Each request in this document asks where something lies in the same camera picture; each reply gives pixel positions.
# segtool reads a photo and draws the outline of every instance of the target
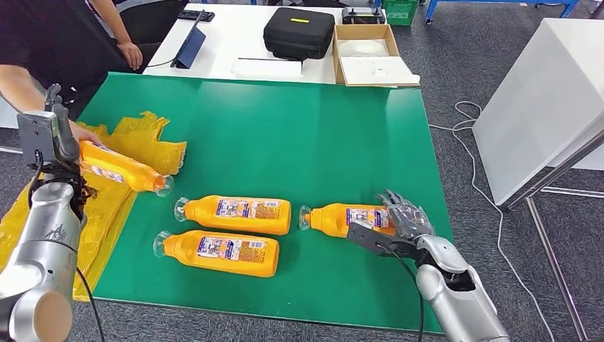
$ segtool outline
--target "blue metal frame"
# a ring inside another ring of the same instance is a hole
[[[426,22],[429,23],[432,21],[432,17],[434,16],[434,10],[436,9],[436,5],[439,2],[448,1],[448,2],[516,2],[521,3],[524,2],[526,4],[563,4],[564,11],[560,14],[561,18],[568,17],[571,14],[575,5],[579,2],[579,0],[430,0],[430,5],[428,6],[428,11],[426,12]]]

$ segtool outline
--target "open box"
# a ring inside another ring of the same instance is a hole
[[[371,40],[385,44],[388,56],[341,56],[343,41]],[[333,70],[335,82],[347,86],[419,86],[414,75],[400,58],[390,25],[335,25],[333,34]]]

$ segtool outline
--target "white cable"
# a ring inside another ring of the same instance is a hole
[[[472,116],[468,115],[467,113],[465,113],[464,111],[462,111],[462,110],[460,110],[458,108],[458,105],[462,105],[462,104],[463,105],[473,105],[474,107],[478,108],[479,114],[482,114],[482,107],[480,107],[476,103],[473,103],[473,102],[470,102],[470,101],[459,101],[458,103],[455,103],[455,110],[457,110],[457,112],[461,113],[462,115],[465,115],[466,117],[470,118],[471,120],[465,120],[465,121],[462,121],[460,123],[457,123],[455,126],[453,126],[453,128],[444,128],[444,127],[440,127],[440,126],[436,126],[436,125],[428,125],[428,126],[433,127],[433,128],[438,128],[438,129],[441,129],[441,130],[448,130],[448,131],[450,131],[453,134],[453,136],[455,137],[455,139],[457,139],[457,141],[459,141],[462,144],[462,146],[464,147],[464,149],[466,150],[466,152],[468,152],[468,155],[472,159],[472,187],[474,189],[476,189],[482,195],[482,197],[484,197],[484,199],[486,199],[487,202],[493,208],[495,208],[495,210],[499,213],[499,232],[497,234],[497,249],[499,250],[499,253],[501,254],[501,256],[508,263],[511,271],[514,273],[514,276],[516,276],[516,279],[518,279],[518,282],[520,283],[520,285],[522,286],[522,288],[524,289],[524,291],[526,291],[526,293],[529,294],[529,296],[531,296],[531,298],[533,299],[533,303],[535,303],[535,307],[537,308],[537,311],[539,313],[539,317],[541,317],[541,320],[543,321],[543,324],[544,324],[544,326],[546,327],[546,329],[547,329],[547,331],[549,333],[550,339],[552,340],[552,342],[555,342],[556,340],[554,340],[554,338],[553,338],[553,334],[551,332],[551,329],[549,328],[549,325],[547,324],[545,316],[543,316],[543,313],[541,312],[541,308],[539,307],[539,304],[537,303],[537,299],[533,295],[533,292],[531,292],[531,290],[529,290],[529,288],[526,287],[526,285],[524,285],[524,282],[522,281],[522,279],[520,279],[520,276],[518,275],[518,272],[516,272],[516,269],[514,268],[514,266],[511,264],[511,261],[509,261],[507,255],[505,255],[504,251],[501,249],[501,228],[504,225],[504,213],[491,201],[491,199],[489,199],[489,196],[487,196],[486,194],[484,194],[484,192],[482,192],[482,190],[480,190],[476,186],[476,182],[475,182],[475,180],[476,180],[476,159],[474,158],[474,156],[472,155],[472,153],[470,152],[470,150],[466,146],[466,144],[461,139],[459,139],[459,137],[455,134],[455,132],[459,132],[460,130],[466,130],[466,129],[471,129],[472,128],[472,127],[457,128],[457,126],[459,126],[461,124],[464,124],[464,123],[476,121],[476,119],[474,119]]]

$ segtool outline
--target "green tabletop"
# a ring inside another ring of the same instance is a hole
[[[303,204],[379,204],[375,194],[388,187],[423,206],[437,234],[452,238],[419,89],[111,74],[80,119],[111,131],[121,117],[145,110],[171,120],[162,140],[188,142],[184,166],[169,197],[139,194],[95,296],[417,330],[418,293],[395,259],[302,232],[297,213]],[[274,277],[154,256],[162,230],[212,230],[172,213],[181,196],[212,194],[291,201],[291,230],[276,237]],[[425,330],[441,332],[426,307]]]

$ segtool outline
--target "white paper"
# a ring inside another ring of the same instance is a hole
[[[392,57],[340,57],[347,85],[384,84],[418,86],[420,77],[407,64]]]
[[[302,76],[302,62],[283,59],[238,58],[231,70],[237,75],[247,76]]]

